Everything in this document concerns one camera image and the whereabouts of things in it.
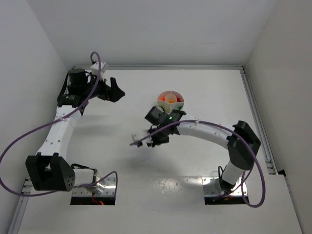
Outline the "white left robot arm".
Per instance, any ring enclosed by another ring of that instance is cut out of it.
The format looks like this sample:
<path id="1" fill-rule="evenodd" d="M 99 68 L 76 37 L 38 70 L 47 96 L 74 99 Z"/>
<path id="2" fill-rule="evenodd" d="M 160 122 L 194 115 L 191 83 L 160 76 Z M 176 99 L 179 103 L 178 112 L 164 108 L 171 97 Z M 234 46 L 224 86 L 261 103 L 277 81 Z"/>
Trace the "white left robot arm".
<path id="1" fill-rule="evenodd" d="M 54 123 L 34 156 L 25 162 L 27 172 L 36 191 L 71 191 L 75 187 L 91 187 L 96 181 L 97 170 L 87 166 L 69 164 L 66 160 L 67 149 L 75 126 L 84 114 L 85 107 L 78 108 L 86 98 L 99 98 L 117 102 L 125 96 L 115 78 L 97 78 L 94 71 L 82 68 L 68 71 L 57 98 Z"/>

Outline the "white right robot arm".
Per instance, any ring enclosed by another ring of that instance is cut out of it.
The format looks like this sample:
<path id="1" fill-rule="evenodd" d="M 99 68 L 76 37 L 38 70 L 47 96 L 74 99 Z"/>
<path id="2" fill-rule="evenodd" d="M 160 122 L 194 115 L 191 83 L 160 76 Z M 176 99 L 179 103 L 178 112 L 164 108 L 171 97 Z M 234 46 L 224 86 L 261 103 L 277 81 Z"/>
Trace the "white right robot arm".
<path id="1" fill-rule="evenodd" d="M 244 171 L 249 171 L 254 166 L 254 158 L 246 145 L 256 155 L 261 146 L 260 139 L 256 136 L 248 123 L 238 121 L 233 132 L 227 132 L 221 127 L 203 123 L 196 117 L 174 109 L 166 113 L 159 106 L 154 106 L 145 116 L 155 128 L 148 130 L 149 134 L 155 133 L 147 143 L 155 147 L 169 142 L 170 135 L 196 137 L 215 143 L 229 153 L 229 162 L 221 175 L 218 176 L 216 189 L 229 194 Z"/>

